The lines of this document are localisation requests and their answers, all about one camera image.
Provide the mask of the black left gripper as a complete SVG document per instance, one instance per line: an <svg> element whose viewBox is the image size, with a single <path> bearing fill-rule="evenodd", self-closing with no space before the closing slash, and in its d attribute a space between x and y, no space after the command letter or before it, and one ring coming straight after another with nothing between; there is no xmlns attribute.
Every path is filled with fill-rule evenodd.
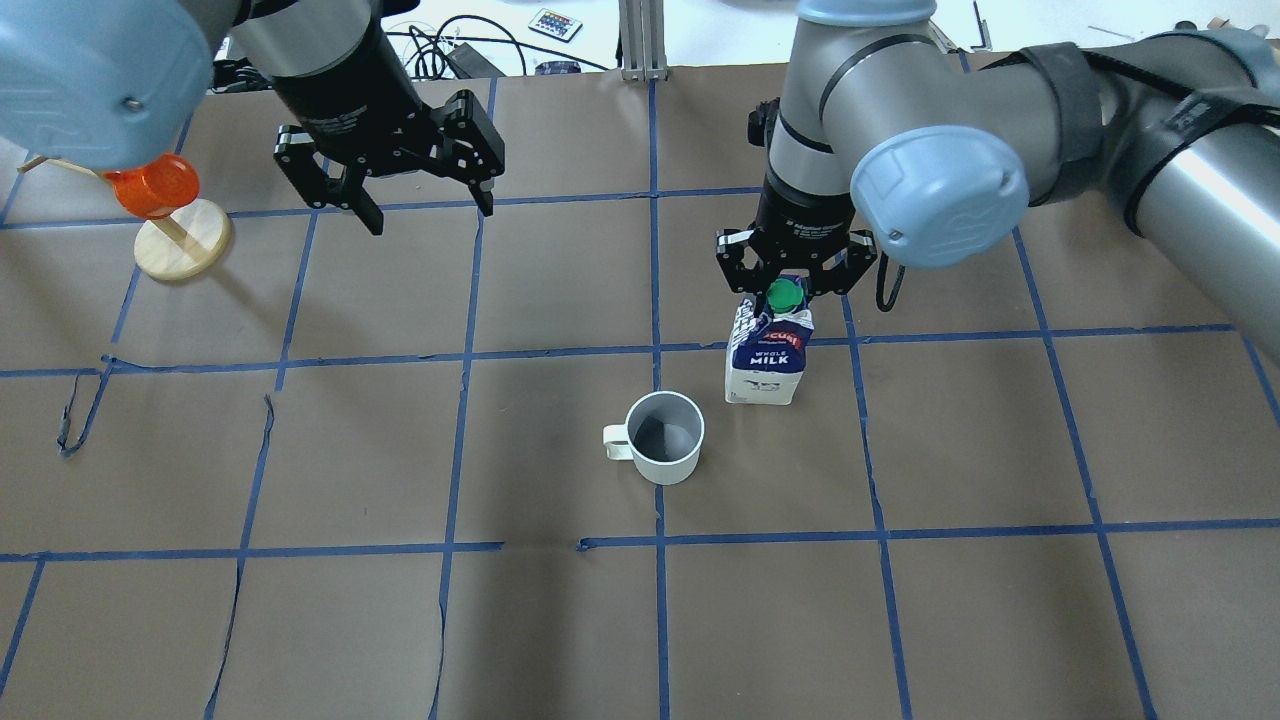
<svg viewBox="0 0 1280 720"><path fill-rule="evenodd" d="M429 106L410 81L378 22L334 67L303 77L275 76L276 95L296 118L292 131L312 150L278 143L276 165L305 201L355 215L370 234L384 233L384 214L364 187L367 177L424 170L468 187L483 217L493 217L493 193L506 170L506 145L483 100L462 88ZM324 176L320 154L343 170Z"/></svg>

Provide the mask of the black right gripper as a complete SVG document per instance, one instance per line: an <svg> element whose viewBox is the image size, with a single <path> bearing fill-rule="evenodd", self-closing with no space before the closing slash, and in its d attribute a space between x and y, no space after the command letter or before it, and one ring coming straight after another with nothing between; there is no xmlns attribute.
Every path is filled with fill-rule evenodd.
<svg viewBox="0 0 1280 720"><path fill-rule="evenodd" d="M754 222L717 236L716 261L735 293L763 295L786 272L805 272L808 299L846 295L878 258L874 241L851 229L849 193L806 193L781 179L762 186Z"/></svg>

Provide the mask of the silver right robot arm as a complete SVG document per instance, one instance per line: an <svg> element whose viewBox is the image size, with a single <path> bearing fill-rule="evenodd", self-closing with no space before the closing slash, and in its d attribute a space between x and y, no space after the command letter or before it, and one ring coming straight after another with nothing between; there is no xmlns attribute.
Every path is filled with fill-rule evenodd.
<svg viewBox="0 0 1280 720"><path fill-rule="evenodd" d="M805 299L876 261L938 269L1029 208L1105 193L1262 354L1277 357L1277 58L1245 29L1112 47L1024 47L961 73L933 1L800 1L754 222L719 234L727 286L762 310L786 270Z"/></svg>

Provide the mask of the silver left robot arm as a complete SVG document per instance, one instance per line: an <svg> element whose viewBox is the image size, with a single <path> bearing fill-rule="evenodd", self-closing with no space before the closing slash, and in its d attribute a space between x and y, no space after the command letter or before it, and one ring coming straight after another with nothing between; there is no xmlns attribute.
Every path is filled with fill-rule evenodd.
<svg viewBox="0 0 1280 720"><path fill-rule="evenodd" d="M214 81L230 38L294 123L273 158L312 208L384 227L365 190L415 172L467 187L494 211L506 146L467 90L440 106L412 86L381 26L408 1L5 1L1 132L29 152L91 170L156 160Z"/></svg>

